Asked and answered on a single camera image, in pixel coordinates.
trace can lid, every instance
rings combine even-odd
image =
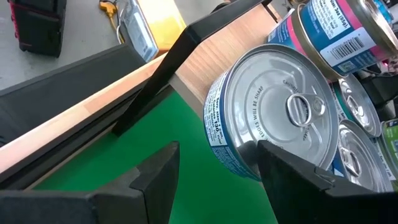
[[[374,145],[354,122],[343,120],[340,123],[338,149],[351,182],[375,192],[392,191],[392,184]]]
[[[381,135],[381,124],[374,105],[362,84],[352,74],[338,80],[344,105],[353,119],[371,136]]]
[[[383,16],[379,8],[376,6],[373,0],[359,0],[359,6],[367,12],[367,14],[370,14],[372,19],[375,21],[377,26],[383,31],[383,33],[386,35],[388,41],[389,41],[389,46],[393,47],[394,50],[398,50],[398,39],[395,36],[394,32],[391,29],[390,24],[387,22],[386,18]]]
[[[297,51],[277,44],[252,49],[229,71],[226,125],[240,155],[265,139],[324,169],[338,141],[328,83]],[[254,172],[256,166],[247,162]]]

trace gray floor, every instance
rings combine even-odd
[[[223,0],[176,0],[187,24],[203,17]],[[11,11],[0,1],[0,90],[76,62],[118,44],[98,0],[68,0],[59,58],[22,52],[14,37]]]

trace can label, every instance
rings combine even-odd
[[[224,94],[228,73],[225,72],[210,87],[203,107],[206,138],[217,159],[232,173],[241,177],[260,178],[245,166],[227,133],[224,117]]]
[[[388,179],[389,180],[397,180],[396,177],[394,176],[394,174],[392,173],[390,166],[388,165],[388,163],[386,161],[386,158],[384,158],[384,155],[381,151],[381,146],[380,146],[379,141],[376,138],[371,138],[371,142],[374,144],[374,146],[377,150],[377,154],[379,155],[379,157],[383,163],[384,169],[386,170],[387,175],[388,175]]]
[[[127,4],[124,21],[135,50],[146,62],[151,61],[159,52],[159,48],[136,0]]]
[[[335,158],[331,163],[331,170],[332,173],[339,176],[339,177],[347,177],[346,176],[346,169],[344,168],[343,161],[341,160],[340,150],[337,149]]]
[[[383,137],[392,162],[398,166],[398,119],[387,121],[383,126]]]
[[[288,46],[290,48],[295,49],[296,51],[304,54],[304,50],[301,46],[299,39],[296,36],[296,33],[293,29],[292,16],[286,17],[269,35],[268,41],[269,44],[282,44],[284,46]]]
[[[338,115],[338,122],[340,123],[342,120],[348,119],[348,117],[347,117],[347,114],[344,112],[343,107],[341,106],[341,104],[337,98],[335,87],[332,85],[330,87],[330,89],[333,94],[333,99],[335,100],[335,105],[336,105],[337,115]]]
[[[385,58],[347,0],[311,0],[300,15],[311,43],[339,74],[355,72]]]

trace tuna can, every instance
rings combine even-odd
[[[355,121],[371,137],[381,135],[377,111],[362,84],[352,74],[331,84],[339,120]]]
[[[317,52],[315,47],[311,44],[308,35],[304,31],[304,27],[300,18],[300,10],[304,4],[297,6],[295,10],[286,20],[280,23],[268,36],[268,43],[282,44],[291,47],[301,54],[306,55],[322,72],[322,74],[331,82],[337,81],[341,78],[340,74],[336,73]]]
[[[398,53],[398,40],[372,0],[311,0],[300,17],[312,45],[340,75]]]
[[[260,45],[210,87],[203,108],[215,156],[232,173],[260,180],[258,140],[268,140],[327,169],[336,152],[338,117],[326,79],[290,47]]]
[[[375,192],[393,191],[388,174],[366,133],[354,122],[339,125],[338,150],[333,168],[354,184]]]
[[[278,23],[277,27],[268,35],[266,43],[282,44],[295,49],[301,54],[307,55],[301,45],[303,40],[299,40],[296,35],[296,30],[299,29],[299,27],[293,26],[293,15],[297,17],[298,13],[298,10],[291,9],[284,19]]]
[[[382,137],[371,138],[370,140],[374,144],[377,154],[379,155],[379,157],[383,163],[383,167],[387,172],[388,178],[392,184],[392,188],[394,189],[394,191],[398,191],[398,181],[396,178],[396,177],[398,177],[398,175],[397,175],[398,170],[396,169],[396,166],[391,163],[391,160],[390,160],[391,158],[389,157],[390,155],[389,155],[388,149],[386,149],[386,147],[385,147],[383,138]]]
[[[398,177],[398,119],[381,123],[382,136],[380,138],[381,151],[386,158],[389,168],[395,177]],[[393,183],[398,191],[398,181]]]
[[[373,0],[377,8],[380,10],[380,13],[384,16],[386,21],[391,24],[392,23],[392,15],[390,11],[388,10],[388,7],[386,6],[386,3],[384,3],[383,0]]]

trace black plastic holder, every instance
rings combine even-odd
[[[138,108],[144,108],[159,90],[168,85],[177,69],[200,43],[258,4],[263,4],[266,7],[270,2],[271,0],[238,0],[187,26],[147,84],[138,93],[126,112],[120,116],[112,132],[120,136],[138,121],[137,115],[140,113]]]

